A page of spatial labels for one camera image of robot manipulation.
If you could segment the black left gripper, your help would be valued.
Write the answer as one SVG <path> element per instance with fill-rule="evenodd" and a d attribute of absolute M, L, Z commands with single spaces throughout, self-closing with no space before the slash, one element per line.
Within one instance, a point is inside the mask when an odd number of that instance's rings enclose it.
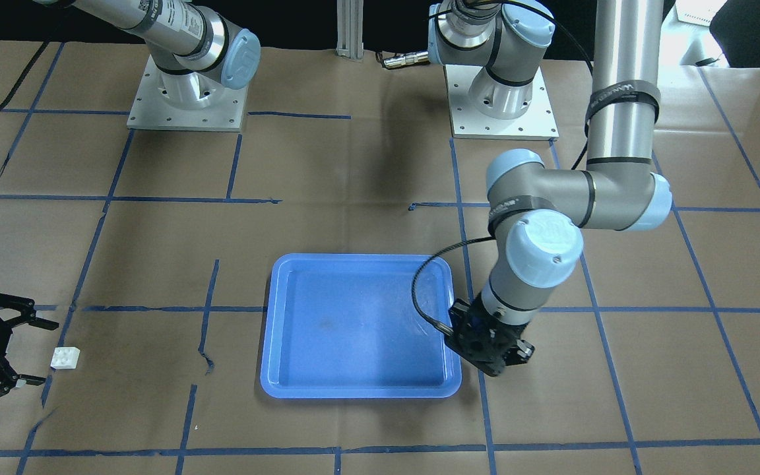
<path fill-rule="evenodd" d="M 507 325 L 486 312 L 480 298 L 455 300 L 449 308 L 451 334 L 445 345 L 490 377 L 506 367 L 527 364 L 536 348 L 521 338 L 525 324 Z"/>

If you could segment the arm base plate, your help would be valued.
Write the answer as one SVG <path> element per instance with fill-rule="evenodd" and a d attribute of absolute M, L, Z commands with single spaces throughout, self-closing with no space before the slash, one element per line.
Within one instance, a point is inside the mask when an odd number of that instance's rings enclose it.
<path fill-rule="evenodd" d="M 127 127 L 240 133 L 248 89 L 228 89 L 200 73 L 170 75 L 148 58 Z"/>
<path fill-rule="evenodd" d="M 452 136 L 459 139 L 548 141 L 560 132 L 545 78 L 538 69 L 531 83 L 497 83 L 483 67 L 444 66 Z"/>

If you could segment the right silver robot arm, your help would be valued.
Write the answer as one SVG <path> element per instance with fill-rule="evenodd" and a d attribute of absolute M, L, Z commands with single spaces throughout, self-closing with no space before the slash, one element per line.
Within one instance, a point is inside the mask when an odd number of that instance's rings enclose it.
<path fill-rule="evenodd" d="M 187 1 L 47 1 L 76 8 L 143 39 L 150 51 L 127 126 L 138 130 L 238 132 L 261 61 L 257 36 L 214 9 Z M 19 375 L 6 353 L 21 325 L 57 330 L 34 300 L 0 294 L 0 397 L 46 379 Z"/>

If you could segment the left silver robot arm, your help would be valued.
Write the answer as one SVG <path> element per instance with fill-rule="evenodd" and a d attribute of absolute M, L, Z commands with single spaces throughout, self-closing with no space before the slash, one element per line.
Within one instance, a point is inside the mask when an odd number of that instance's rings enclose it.
<path fill-rule="evenodd" d="M 528 363 L 534 347 L 522 334 L 573 273 L 583 229 L 651 230 L 672 209 L 670 184 L 651 170 L 663 17 L 662 1 L 597 3 L 583 170 L 547 168 L 527 148 L 489 164 L 488 239 L 497 260 L 482 291 L 450 307 L 450 325 L 434 323 L 446 345 L 485 375 Z M 472 97 L 484 114 L 499 117 L 498 96 L 530 93 L 555 27 L 534 1 L 443 1 L 430 7 L 428 57 L 480 67 Z"/>

